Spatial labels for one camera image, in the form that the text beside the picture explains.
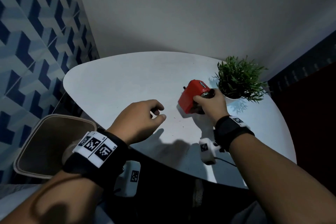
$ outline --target hand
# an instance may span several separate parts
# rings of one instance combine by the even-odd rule
[[[151,109],[155,109],[153,113],[157,115],[154,119],[150,114]],[[127,145],[143,141],[166,120],[159,110],[164,110],[164,107],[155,99],[132,103],[119,114],[107,131]]]
[[[228,110],[226,108],[226,101],[224,95],[219,89],[215,90],[215,96],[213,98],[202,98],[201,96],[194,96],[194,101],[202,106],[205,114],[211,119],[212,124],[215,126],[217,121],[224,116],[228,116]]]

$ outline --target black wrist strap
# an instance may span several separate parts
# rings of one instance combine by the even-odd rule
[[[128,146],[112,133],[106,131],[99,131],[99,133],[107,136],[117,145],[117,148],[102,166],[100,168],[96,167],[87,158],[75,152],[65,162],[63,171],[71,174],[81,174],[104,189],[113,189],[115,180],[122,173],[122,167],[127,160]]]
[[[214,130],[216,143],[222,146],[227,152],[229,152],[232,141],[242,134],[254,136],[254,133],[247,127],[239,127],[236,125],[236,123],[230,119],[230,116],[221,117],[217,121]]]

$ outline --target person's left hand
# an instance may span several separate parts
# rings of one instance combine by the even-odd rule
[[[153,113],[157,115],[154,119],[150,114],[151,109],[155,109]],[[164,110],[164,107],[155,99],[132,103],[119,114],[106,131],[119,137],[127,145],[138,143],[151,136],[166,120],[166,116],[160,114],[159,110]]]

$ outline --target geometric tile pattern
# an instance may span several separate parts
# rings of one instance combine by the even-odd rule
[[[336,61],[336,31],[268,81],[272,96]]]
[[[52,113],[74,66],[99,55],[82,0],[0,0],[0,181],[31,129]]]

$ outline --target white flower pot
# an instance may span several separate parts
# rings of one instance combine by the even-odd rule
[[[226,101],[226,105],[229,105],[233,102],[235,102],[236,100],[238,100],[239,98],[228,98],[227,96],[224,95],[225,101]]]

